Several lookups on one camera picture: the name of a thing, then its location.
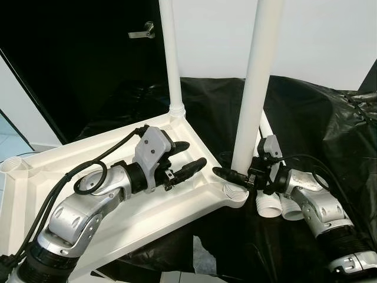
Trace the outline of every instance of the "white plastic pipe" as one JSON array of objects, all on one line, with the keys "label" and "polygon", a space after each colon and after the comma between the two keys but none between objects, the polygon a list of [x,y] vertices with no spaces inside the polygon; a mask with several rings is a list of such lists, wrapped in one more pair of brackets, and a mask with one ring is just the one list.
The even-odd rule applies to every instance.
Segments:
[{"label": "white plastic pipe", "polygon": [[262,111],[262,116],[260,118],[260,131],[262,132],[263,137],[271,136],[273,135],[270,123],[267,119],[266,113]]},{"label": "white plastic pipe", "polygon": [[259,0],[242,105],[234,146],[232,169],[247,174],[257,137],[264,98],[275,57],[283,0]]},{"label": "white plastic pipe", "polygon": [[27,169],[27,163],[23,160],[23,158],[19,156],[10,157],[4,160],[4,162],[0,163],[0,172],[10,172]]},{"label": "white plastic pipe", "polygon": [[282,205],[282,216],[285,220],[295,221],[304,218],[300,206],[291,199],[285,198],[280,194],[280,203]]},{"label": "white plastic pipe", "polygon": [[167,78],[170,93],[170,115],[174,117],[182,117],[185,115],[186,111],[182,102],[176,35],[174,31],[173,6],[171,0],[160,0],[160,14],[164,34]]},{"label": "white plastic pipe", "polygon": [[[271,127],[269,125],[267,118],[265,121],[262,121],[261,119],[260,129],[261,129],[263,137],[265,137],[264,134],[267,134],[269,131],[270,133],[268,135],[272,134],[272,130],[271,130]],[[258,146],[259,140],[260,140],[260,134],[259,134],[259,131],[257,131],[257,139],[255,142],[254,154],[253,154],[254,156],[258,156],[257,146]],[[269,195],[264,194],[262,190],[258,190],[257,195],[256,195],[256,205],[257,205],[258,214],[262,217],[266,217],[266,218],[278,217],[283,212],[282,205],[280,204],[280,199],[276,193],[273,193],[272,195],[269,196]]]}]

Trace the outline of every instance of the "black cable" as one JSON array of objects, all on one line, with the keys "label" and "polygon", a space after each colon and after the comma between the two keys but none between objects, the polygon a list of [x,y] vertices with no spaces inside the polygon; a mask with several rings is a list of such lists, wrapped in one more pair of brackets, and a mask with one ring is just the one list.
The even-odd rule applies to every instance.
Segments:
[{"label": "black cable", "polygon": [[267,266],[266,260],[263,257],[263,255],[260,253],[258,247],[253,243],[249,243],[249,245],[251,245],[255,249],[256,254],[258,256],[258,259],[259,259],[260,263],[262,264],[262,267],[263,267],[264,271],[266,272],[267,277],[270,279],[270,282],[271,283],[277,282],[276,278],[272,275],[272,272],[270,272],[270,269]]},{"label": "black cable", "polygon": [[346,194],[344,193],[341,185],[339,184],[337,178],[335,177],[335,175],[331,172],[331,170],[322,162],[320,161],[318,158],[315,158],[314,156],[311,156],[309,154],[293,154],[293,155],[289,155],[289,156],[285,156],[285,157],[281,157],[281,158],[275,158],[275,160],[277,160],[278,162],[280,161],[283,161],[283,160],[286,160],[286,159],[292,159],[292,158],[295,158],[295,157],[306,157],[306,158],[309,158],[309,159],[312,159],[314,160],[315,162],[317,162],[318,164],[321,165],[322,167],[322,170],[324,170],[326,172],[326,174],[328,174],[331,179],[334,181],[334,184],[336,185],[336,188],[338,189],[338,191],[340,192],[340,194],[342,195],[342,197],[344,198],[345,202],[350,205],[350,201],[348,200]]},{"label": "black cable", "polygon": [[111,147],[110,149],[105,151],[103,154],[99,155],[95,159],[81,163],[80,165],[76,166],[75,168],[70,170],[68,173],[66,173],[58,181],[58,183],[51,189],[51,191],[49,192],[49,194],[45,198],[37,216],[35,217],[32,225],[30,227],[28,234],[26,235],[24,241],[22,242],[20,248],[18,249],[17,253],[14,256],[14,260],[12,261],[13,265],[16,265],[17,263],[19,263],[25,257],[25,253],[23,253],[23,251],[26,250],[27,245],[29,244],[31,237],[34,234],[34,231],[36,230],[36,228],[38,226],[37,232],[35,233],[35,236],[34,236],[34,240],[36,240],[39,233],[43,230],[43,228],[46,224],[46,221],[49,217],[49,214],[52,210],[52,207],[53,207],[58,195],[60,194],[63,187],[69,181],[71,181],[72,177],[75,176],[77,173],[81,172],[82,170],[84,170],[84,169],[86,169],[86,168],[88,168],[88,167],[90,167],[94,164],[100,165],[102,167],[102,175],[101,175],[101,178],[98,181],[98,183],[92,189],[84,191],[84,193],[82,193],[82,191],[80,191],[79,194],[87,195],[87,194],[94,192],[95,190],[97,190],[103,184],[103,182],[105,181],[106,176],[107,176],[107,167],[106,167],[105,163],[103,163],[100,160],[105,158],[106,156],[108,156],[113,151],[117,150],[119,147],[121,147],[127,141],[129,141],[133,137],[133,135],[138,134],[140,136],[140,135],[144,134],[145,130],[147,128],[148,128],[148,126],[145,125],[142,128],[137,128],[137,129],[133,130],[128,136],[123,138],[121,141],[119,141],[116,145],[114,145],[113,147]]},{"label": "black cable", "polygon": [[323,188],[326,189],[326,190],[329,190],[329,189],[330,189],[329,186],[328,186],[328,185],[326,186],[326,185],[321,181],[321,179],[319,178],[319,176],[317,175],[317,173],[316,173],[316,168],[320,168],[320,169],[321,169],[321,167],[319,167],[319,166],[313,166],[313,169],[312,169],[312,175],[313,175],[313,178],[315,179],[315,181],[317,181],[318,184],[320,184],[321,187],[323,187]]},{"label": "black cable", "polygon": [[21,156],[21,155],[25,155],[25,154],[31,154],[31,153],[39,153],[39,152],[25,152],[25,153],[21,153],[21,154],[18,154],[16,156]]},{"label": "black cable", "polygon": [[[312,159],[314,160],[315,162],[317,162],[318,164],[321,165],[321,169],[331,177],[332,181],[334,182],[338,192],[340,192],[340,194],[342,195],[344,201],[346,202],[346,204],[348,205],[348,207],[352,210],[352,212],[355,212],[358,214],[359,216],[359,219],[361,219],[362,223],[363,223],[363,226],[364,228],[366,228],[366,230],[368,231],[368,234],[369,234],[369,237],[372,241],[372,246],[373,246],[373,249],[377,251],[377,246],[376,246],[376,243],[374,241],[374,237],[373,237],[373,233],[371,232],[371,229],[369,228],[369,225],[368,223],[365,222],[364,220],[364,217],[363,215],[353,206],[353,204],[349,201],[348,197],[346,196],[345,192],[343,191],[338,179],[336,178],[336,176],[332,173],[332,171],[322,162],[320,161],[319,159],[315,158],[314,156],[311,156],[309,154],[293,154],[293,155],[290,155],[290,156],[285,156],[285,157],[281,157],[281,158],[273,158],[274,161],[277,161],[277,162],[280,162],[280,161],[283,161],[283,160],[286,160],[286,159],[292,159],[292,158],[295,158],[295,157],[307,157],[309,159]],[[353,217],[351,217],[354,221],[357,220],[357,218],[353,215]]]},{"label": "black cable", "polygon": [[259,126],[258,129],[259,129],[260,138],[262,139],[262,138],[263,138],[263,135],[262,135],[262,130],[261,130],[260,126]]}]

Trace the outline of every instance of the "door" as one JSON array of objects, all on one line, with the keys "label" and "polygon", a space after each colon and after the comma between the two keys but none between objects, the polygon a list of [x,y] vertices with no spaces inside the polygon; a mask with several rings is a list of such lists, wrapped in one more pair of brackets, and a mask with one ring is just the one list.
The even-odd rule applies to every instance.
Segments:
[{"label": "door", "polygon": [[[158,0],[7,1],[2,11],[1,54],[63,144],[110,113],[114,96],[126,102],[117,112],[133,112],[130,85],[167,86]],[[153,37],[128,36],[146,22]]]}]

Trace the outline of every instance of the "white plastic shelf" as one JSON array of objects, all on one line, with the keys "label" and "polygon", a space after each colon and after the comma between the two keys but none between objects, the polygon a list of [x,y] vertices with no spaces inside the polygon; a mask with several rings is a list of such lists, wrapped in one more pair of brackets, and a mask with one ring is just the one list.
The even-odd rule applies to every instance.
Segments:
[{"label": "white plastic shelf", "polygon": [[[174,142],[190,143],[188,150],[170,158],[174,171],[200,157],[207,159],[207,165],[168,192],[162,186],[150,194],[140,192],[111,212],[102,221],[70,279],[80,277],[222,206],[239,208],[244,204],[247,192],[242,194],[238,188],[238,193],[231,195],[233,199],[224,193],[231,185],[225,185],[213,174],[212,167],[219,164],[186,119],[166,114],[26,157],[19,166],[22,170],[14,169],[6,162],[2,164],[0,172],[6,172],[3,172],[5,186],[0,214],[0,254],[11,254],[18,249],[47,193],[64,173],[98,156],[144,124],[165,130]],[[108,167],[119,160],[131,163],[139,140],[139,137],[133,137],[103,161]],[[98,168],[93,166],[76,175],[64,187],[55,205],[73,193],[72,186],[77,179]]]}]

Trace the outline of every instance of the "white vertical rod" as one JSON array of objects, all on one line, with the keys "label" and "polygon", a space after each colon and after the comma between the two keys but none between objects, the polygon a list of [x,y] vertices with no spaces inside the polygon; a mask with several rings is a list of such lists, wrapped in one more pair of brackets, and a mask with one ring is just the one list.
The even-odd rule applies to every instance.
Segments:
[{"label": "white vertical rod", "polygon": [[264,111],[262,111],[259,127],[263,137],[271,136],[273,134],[270,123]]},{"label": "white vertical rod", "polygon": [[258,0],[232,169],[247,174],[275,57],[284,0]]},{"label": "white vertical rod", "polygon": [[170,115],[182,117],[186,111],[182,102],[181,82],[178,70],[176,35],[174,31],[173,6],[171,0],[159,0],[161,24],[164,34],[167,77],[170,93]]}]

